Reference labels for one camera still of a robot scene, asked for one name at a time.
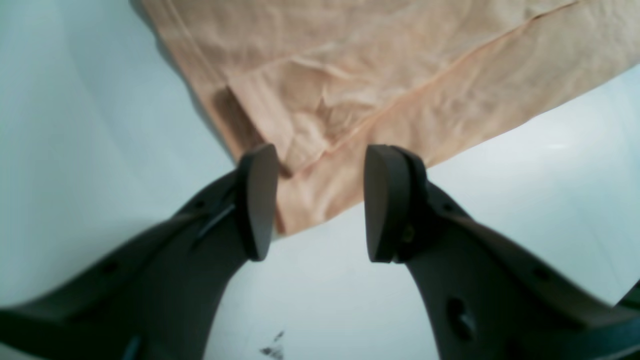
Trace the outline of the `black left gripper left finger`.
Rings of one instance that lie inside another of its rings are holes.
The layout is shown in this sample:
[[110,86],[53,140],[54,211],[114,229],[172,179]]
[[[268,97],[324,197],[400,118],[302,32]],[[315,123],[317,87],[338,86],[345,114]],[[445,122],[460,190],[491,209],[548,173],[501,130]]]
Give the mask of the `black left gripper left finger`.
[[1,310],[1,342],[47,360],[201,360],[226,287],[266,258],[279,177],[271,144],[67,283]]

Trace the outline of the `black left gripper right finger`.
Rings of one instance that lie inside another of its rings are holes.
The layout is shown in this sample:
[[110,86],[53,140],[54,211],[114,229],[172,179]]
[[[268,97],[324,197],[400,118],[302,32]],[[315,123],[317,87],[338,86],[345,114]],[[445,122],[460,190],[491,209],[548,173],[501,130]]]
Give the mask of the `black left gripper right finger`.
[[473,219],[400,146],[366,148],[363,184],[369,259],[408,269],[442,360],[639,358],[638,285],[597,300]]

